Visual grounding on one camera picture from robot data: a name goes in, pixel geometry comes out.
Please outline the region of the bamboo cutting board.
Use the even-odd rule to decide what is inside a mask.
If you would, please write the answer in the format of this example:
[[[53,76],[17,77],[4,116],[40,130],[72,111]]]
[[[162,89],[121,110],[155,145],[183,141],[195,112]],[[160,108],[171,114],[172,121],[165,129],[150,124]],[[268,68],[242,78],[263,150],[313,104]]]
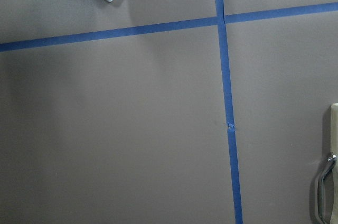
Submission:
[[[337,223],[337,103],[330,109],[330,152],[325,159],[325,165],[317,179],[317,215],[320,223]],[[333,174],[333,208],[330,221],[324,218],[324,181],[329,173]]]

